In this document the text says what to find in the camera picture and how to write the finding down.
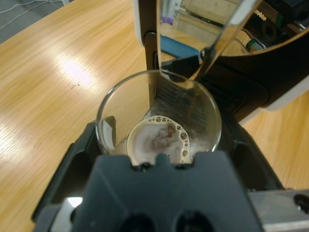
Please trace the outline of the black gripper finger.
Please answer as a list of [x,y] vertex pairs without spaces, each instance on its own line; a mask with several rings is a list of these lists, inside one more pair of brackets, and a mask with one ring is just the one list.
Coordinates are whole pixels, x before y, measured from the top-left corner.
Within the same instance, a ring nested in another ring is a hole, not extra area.
[[101,151],[95,122],[88,123],[79,138],[68,147],[31,220],[37,221],[39,214],[48,205],[62,203],[68,197],[82,197],[96,159],[107,155],[106,150]]
[[218,149],[226,152],[248,192],[283,190],[254,139],[229,113],[221,113],[222,132]]

